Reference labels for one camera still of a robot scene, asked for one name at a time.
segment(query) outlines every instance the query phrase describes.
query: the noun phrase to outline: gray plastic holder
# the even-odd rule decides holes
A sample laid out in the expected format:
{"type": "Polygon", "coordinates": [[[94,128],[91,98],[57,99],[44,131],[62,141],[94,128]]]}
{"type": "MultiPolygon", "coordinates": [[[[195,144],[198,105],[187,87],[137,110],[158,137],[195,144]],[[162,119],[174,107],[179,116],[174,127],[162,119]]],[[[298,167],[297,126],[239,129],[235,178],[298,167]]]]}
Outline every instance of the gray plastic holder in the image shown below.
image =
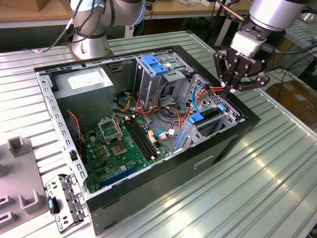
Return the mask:
{"type": "Polygon", "coordinates": [[[0,237],[48,210],[31,141],[21,136],[0,145],[0,237]]]}

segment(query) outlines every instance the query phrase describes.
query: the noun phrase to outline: white sticker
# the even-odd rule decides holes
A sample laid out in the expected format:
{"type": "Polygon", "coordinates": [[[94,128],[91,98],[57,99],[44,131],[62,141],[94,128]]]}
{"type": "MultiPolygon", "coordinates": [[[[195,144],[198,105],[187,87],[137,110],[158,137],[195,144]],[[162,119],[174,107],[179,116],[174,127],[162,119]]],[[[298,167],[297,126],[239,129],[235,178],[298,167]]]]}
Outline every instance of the white sticker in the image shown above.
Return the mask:
{"type": "Polygon", "coordinates": [[[290,84],[284,85],[284,87],[287,88],[289,91],[293,91],[296,89],[296,88],[294,88],[293,85],[290,85],[290,84]]]}
{"type": "Polygon", "coordinates": [[[299,101],[306,101],[307,99],[301,95],[301,94],[298,94],[298,95],[295,95],[295,97],[299,100],[299,101]]]}
{"type": "Polygon", "coordinates": [[[175,133],[175,130],[174,129],[169,129],[167,134],[170,134],[170,135],[173,135],[175,133]]]}
{"type": "Polygon", "coordinates": [[[72,89],[83,88],[97,83],[106,82],[99,72],[85,73],[69,77],[68,82],[72,89]]]}

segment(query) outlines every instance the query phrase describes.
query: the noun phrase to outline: robotic arm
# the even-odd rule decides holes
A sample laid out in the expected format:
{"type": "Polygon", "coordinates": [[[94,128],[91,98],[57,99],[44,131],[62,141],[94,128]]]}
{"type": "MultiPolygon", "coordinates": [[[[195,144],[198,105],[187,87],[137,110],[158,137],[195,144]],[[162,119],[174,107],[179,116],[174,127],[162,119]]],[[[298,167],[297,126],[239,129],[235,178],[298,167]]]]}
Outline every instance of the robotic arm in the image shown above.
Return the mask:
{"type": "Polygon", "coordinates": [[[243,26],[235,34],[230,47],[225,51],[214,53],[213,58],[218,77],[224,88],[221,97],[236,90],[247,91],[264,87],[269,77],[264,73],[266,59],[260,51],[276,53],[273,46],[265,43],[267,37],[276,31],[290,27],[309,0],[255,0],[250,8],[250,17],[243,19],[228,7],[217,2],[229,13],[237,15],[243,26]],[[242,77],[257,75],[254,81],[241,82],[242,77]]]}
{"type": "Polygon", "coordinates": [[[79,59],[104,57],[110,54],[106,27],[134,25],[142,21],[145,0],[71,0],[75,34],[70,42],[79,59]]]}

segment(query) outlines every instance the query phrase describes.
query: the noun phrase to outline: yellow wire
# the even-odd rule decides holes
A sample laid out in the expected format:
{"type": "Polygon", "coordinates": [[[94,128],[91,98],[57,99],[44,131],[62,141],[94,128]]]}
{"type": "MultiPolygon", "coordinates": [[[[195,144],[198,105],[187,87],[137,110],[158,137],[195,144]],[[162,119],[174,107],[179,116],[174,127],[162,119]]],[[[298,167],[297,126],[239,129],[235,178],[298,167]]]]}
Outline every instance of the yellow wire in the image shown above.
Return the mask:
{"type": "Polygon", "coordinates": [[[129,109],[129,107],[130,107],[130,100],[131,100],[131,97],[128,98],[127,105],[125,106],[124,109],[121,110],[122,112],[126,112],[126,111],[129,109]]]}

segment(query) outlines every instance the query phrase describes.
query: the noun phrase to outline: slotted metal surface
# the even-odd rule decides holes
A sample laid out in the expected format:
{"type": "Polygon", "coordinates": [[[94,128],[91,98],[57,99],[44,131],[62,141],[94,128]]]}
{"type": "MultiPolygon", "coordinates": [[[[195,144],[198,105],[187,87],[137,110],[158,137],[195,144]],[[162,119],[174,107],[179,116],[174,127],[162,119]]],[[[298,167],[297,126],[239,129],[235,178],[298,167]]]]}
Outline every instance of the slotted metal surface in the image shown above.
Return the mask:
{"type": "MultiPolygon", "coordinates": [[[[116,54],[175,44],[215,73],[213,51],[186,32],[110,42],[116,54]]],[[[0,54],[0,143],[29,137],[43,184],[68,168],[32,68],[72,60],[64,47],[0,54]]],[[[239,98],[262,120],[224,160],[99,237],[305,237],[317,222],[316,135],[261,91],[239,98]]],[[[2,237],[48,234],[59,235],[49,212],[2,237]]],[[[85,218],[63,236],[94,232],[85,218]]]]}
{"type": "MultiPolygon", "coordinates": [[[[313,43],[312,37],[317,35],[317,23],[305,23],[297,19],[290,28],[286,29],[286,33],[289,40],[301,48],[305,48],[313,43]]],[[[317,48],[313,48],[310,52],[316,51],[317,48]]]]}

